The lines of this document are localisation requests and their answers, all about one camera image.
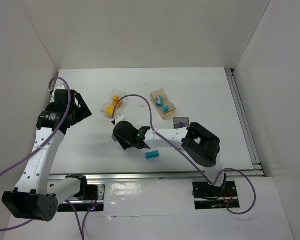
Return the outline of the small teal lego brick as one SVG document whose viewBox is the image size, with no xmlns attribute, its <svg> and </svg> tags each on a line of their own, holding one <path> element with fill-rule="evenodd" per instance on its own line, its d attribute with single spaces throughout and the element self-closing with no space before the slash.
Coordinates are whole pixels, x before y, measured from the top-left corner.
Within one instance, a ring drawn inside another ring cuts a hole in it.
<svg viewBox="0 0 300 240">
<path fill-rule="evenodd" d="M 169 108 L 168 105 L 164 105 L 164 106 L 162 107 L 162 110 L 163 110 L 164 113 L 167 113 L 167 112 L 169 112 L 170 108 Z"/>
</svg>

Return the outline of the yellow oval lego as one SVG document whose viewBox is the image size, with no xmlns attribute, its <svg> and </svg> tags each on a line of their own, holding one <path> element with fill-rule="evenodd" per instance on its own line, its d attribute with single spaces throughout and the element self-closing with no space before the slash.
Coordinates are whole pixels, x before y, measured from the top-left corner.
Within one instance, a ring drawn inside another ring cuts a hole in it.
<svg viewBox="0 0 300 240">
<path fill-rule="evenodd" d="M 109 116 L 112 116 L 113 113 L 114 113 L 114 110 L 115 110 L 115 107 L 113 105 L 110 105 L 107 107 L 106 109 L 106 113 L 109 115 Z"/>
</svg>

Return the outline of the yellow rectangular lego brick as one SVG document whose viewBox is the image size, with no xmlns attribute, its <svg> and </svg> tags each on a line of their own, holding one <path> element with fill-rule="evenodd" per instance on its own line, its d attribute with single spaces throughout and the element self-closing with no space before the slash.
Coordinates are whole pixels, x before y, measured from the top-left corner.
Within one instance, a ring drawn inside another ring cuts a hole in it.
<svg viewBox="0 0 300 240">
<path fill-rule="evenodd" d="M 116 108 L 119 108 L 122 104 L 123 104 L 122 99 L 119 99 L 118 101 L 113 102 L 113 106 L 116 107 Z"/>
</svg>

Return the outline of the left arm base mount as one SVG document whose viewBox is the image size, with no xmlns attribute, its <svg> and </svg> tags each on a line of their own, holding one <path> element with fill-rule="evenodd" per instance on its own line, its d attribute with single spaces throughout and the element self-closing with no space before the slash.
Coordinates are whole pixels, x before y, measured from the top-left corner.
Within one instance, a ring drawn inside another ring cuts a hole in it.
<svg viewBox="0 0 300 240">
<path fill-rule="evenodd" d="M 88 211 L 103 212 L 105 188 L 106 185 L 104 183 L 89 184 L 87 194 L 83 198 L 72 196 L 68 201 L 79 213 Z"/>
</svg>

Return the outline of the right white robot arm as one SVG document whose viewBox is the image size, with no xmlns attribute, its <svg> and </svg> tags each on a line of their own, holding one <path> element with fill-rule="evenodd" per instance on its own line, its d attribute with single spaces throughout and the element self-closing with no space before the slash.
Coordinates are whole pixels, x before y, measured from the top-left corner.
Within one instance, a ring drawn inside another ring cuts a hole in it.
<svg viewBox="0 0 300 240">
<path fill-rule="evenodd" d="M 218 160 L 220 139 L 197 122 L 176 129 L 135 128 L 125 120 L 112 120 L 113 135 L 126 150 L 129 148 L 173 148 L 186 158 L 213 187 L 225 188 L 227 175 Z"/>
</svg>

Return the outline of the long teal lego brick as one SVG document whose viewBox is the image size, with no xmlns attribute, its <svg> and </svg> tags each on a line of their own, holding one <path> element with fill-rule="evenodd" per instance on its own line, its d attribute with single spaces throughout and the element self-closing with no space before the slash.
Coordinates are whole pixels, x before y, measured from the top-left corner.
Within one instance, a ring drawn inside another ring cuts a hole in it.
<svg viewBox="0 0 300 240">
<path fill-rule="evenodd" d="M 158 150 L 150 151 L 145 154 L 146 159 L 153 159 L 159 157 L 160 153 Z"/>
</svg>

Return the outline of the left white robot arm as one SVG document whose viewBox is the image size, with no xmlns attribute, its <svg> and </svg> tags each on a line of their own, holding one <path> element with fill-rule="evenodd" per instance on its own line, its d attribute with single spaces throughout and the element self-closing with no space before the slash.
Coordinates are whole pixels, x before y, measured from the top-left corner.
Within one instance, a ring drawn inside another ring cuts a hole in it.
<svg viewBox="0 0 300 240">
<path fill-rule="evenodd" d="M 84 175 L 69 174 L 60 182 L 49 183 L 53 162 L 67 130 L 91 115 L 75 90 L 52 92 L 52 102 L 38 117 L 35 143 L 25 170 L 14 189 L 2 196 L 2 203 L 15 218 L 49 222 L 59 205 L 70 198 L 96 203 L 101 197 L 100 186 L 88 184 Z"/>
</svg>

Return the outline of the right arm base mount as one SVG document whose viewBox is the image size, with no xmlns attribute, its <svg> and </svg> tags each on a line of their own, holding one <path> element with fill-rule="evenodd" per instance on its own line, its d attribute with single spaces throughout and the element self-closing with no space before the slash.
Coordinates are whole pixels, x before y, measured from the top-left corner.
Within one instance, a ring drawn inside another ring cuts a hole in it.
<svg viewBox="0 0 300 240">
<path fill-rule="evenodd" d="M 214 210 L 240 208 L 237 187 L 234 181 L 227 181 L 224 189 L 209 185 L 207 182 L 193 182 L 192 195 L 195 210 Z"/>
</svg>

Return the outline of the purple rectangular lego brick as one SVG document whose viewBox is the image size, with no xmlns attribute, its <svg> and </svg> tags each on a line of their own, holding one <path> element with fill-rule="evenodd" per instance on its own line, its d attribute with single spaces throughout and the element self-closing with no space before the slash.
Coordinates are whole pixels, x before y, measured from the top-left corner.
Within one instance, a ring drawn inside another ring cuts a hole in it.
<svg viewBox="0 0 300 240">
<path fill-rule="evenodd" d="M 185 128 L 187 127 L 188 125 L 186 123 L 183 123 L 183 122 L 179 122 L 178 124 L 178 128 L 181 129 L 181 128 Z"/>
</svg>

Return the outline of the purple sloped lego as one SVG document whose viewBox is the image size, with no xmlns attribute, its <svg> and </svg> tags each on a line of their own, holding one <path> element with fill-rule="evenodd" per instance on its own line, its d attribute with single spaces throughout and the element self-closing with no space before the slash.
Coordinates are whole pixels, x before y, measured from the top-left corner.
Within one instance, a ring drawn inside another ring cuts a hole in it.
<svg viewBox="0 0 300 240">
<path fill-rule="evenodd" d="M 117 138 L 114 135 L 112 135 L 111 138 L 113 139 L 114 142 L 118 141 Z"/>
</svg>

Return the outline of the teal oval flower lego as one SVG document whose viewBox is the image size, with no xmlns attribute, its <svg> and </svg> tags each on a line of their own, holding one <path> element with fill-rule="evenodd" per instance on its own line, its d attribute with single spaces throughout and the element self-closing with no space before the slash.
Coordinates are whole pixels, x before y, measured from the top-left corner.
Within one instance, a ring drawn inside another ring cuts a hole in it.
<svg viewBox="0 0 300 240">
<path fill-rule="evenodd" d="M 158 107 L 158 108 L 162 108 L 164 106 L 164 98 L 162 95 L 157 95 L 155 97 L 155 105 Z"/>
</svg>

